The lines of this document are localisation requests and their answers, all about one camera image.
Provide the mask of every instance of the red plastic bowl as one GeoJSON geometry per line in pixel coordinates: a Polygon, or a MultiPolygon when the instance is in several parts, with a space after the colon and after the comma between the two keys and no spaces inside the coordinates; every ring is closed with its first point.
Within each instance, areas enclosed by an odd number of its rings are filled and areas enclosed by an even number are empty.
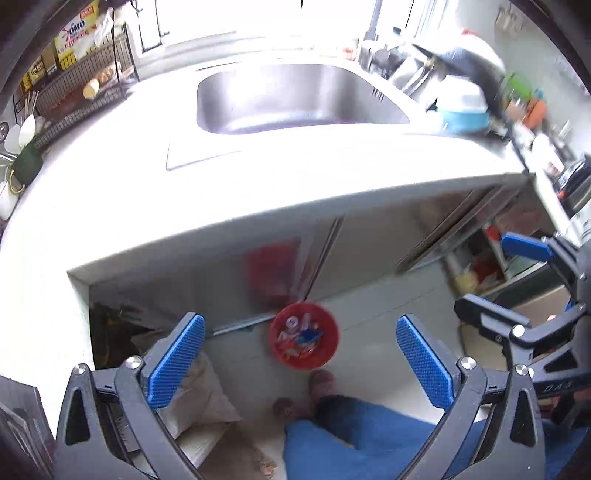
{"type": "Polygon", "coordinates": [[[296,370],[314,370],[328,362],[339,346],[339,327],[335,318],[324,307],[309,301],[300,301],[288,305],[281,310],[269,327],[269,345],[273,355],[284,365],[296,370]],[[318,324],[323,332],[314,351],[305,358],[285,357],[277,348],[277,336],[285,329],[285,321],[295,316],[301,319],[305,313],[309,313],[312,322],[318,324]]]}

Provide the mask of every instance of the faucet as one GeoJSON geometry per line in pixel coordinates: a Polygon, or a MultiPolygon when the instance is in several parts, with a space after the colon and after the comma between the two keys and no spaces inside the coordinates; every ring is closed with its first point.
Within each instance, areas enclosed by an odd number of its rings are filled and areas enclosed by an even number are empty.
{"type": "Polygon", "coordinates": [[[375,42],[378,39],[376,28],[378,26],[379,13],[382,9],[382,0],[375,0],[374,13],[371,16],[369,30],[365,32],[363,41],[359,46],[358,62],[362,69],[368,72],[371,68],[371,62],[374,57],[375,42]]]}
{"type": "Polygon", "coordinates": [[[382,9],[382,0],[375,0],[374,4],[374,13],[371,16],[371,22],[369,23],[369,30],[365,32],[365,36],[363,40],[373,40],[376,41],[378,39],[378,35],[376,34],[375,30],[378,26],[378,19],[379,13],[382,9]]]}

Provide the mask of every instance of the window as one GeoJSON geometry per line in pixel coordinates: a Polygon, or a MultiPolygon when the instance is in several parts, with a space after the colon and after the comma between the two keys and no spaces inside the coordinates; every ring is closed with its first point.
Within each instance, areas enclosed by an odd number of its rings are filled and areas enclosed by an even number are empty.
{"type": "MultiPolygon", "coordinates": [[[[375,0],[137,0],[136,4],[146,52],[223,33],[363,38],[375,0]]],[[[394,26],[405,27],[411,4],[412,0],[384,0],[378,34],[388,36],[394,26]]]]}

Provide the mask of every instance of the blue gripper pad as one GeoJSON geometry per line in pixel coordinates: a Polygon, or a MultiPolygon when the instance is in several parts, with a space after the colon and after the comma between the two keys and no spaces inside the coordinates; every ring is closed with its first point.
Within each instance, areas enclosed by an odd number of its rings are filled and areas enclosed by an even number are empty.
{"type": "Polygon", "coordinates": [[[205,320],[201,315],[189,312],[167,338],[146,353],[141,384],[153,410],[170,404],[204,340],[205,320]]]}
{"type": "Polygon", "coordinates": [[[538,262],[547,262],[554,258],[549,245],[537,238],[518,235],[517,233],[506,233],[503,235],[501,248],[506,254],[531,258],[538,262]]]}
{"type": "Polygon", "coordinates": [[[431,405],[444,410],[451,407],[454,400],[452,376],[407,316],[396,322],[396,341],[431,405]]]}

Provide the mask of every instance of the foot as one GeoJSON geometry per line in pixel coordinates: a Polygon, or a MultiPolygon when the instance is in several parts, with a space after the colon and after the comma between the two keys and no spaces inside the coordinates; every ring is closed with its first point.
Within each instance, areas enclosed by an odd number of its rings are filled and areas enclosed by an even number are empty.
{"type": "Polygon", "coordinates": [[[322,397],[338,395],[335,376],[325,369],[312,372],[309,382],[310,399],[316,405],[322,397]]]}
{"type": "Polygon", "coordinates": [[[275,417],[282,420],[287,427],[290,423],[305,418],[305,415],[296,406],[290,398],[281,397],[275,400],[273,404],[273,413],[275,417]]]}

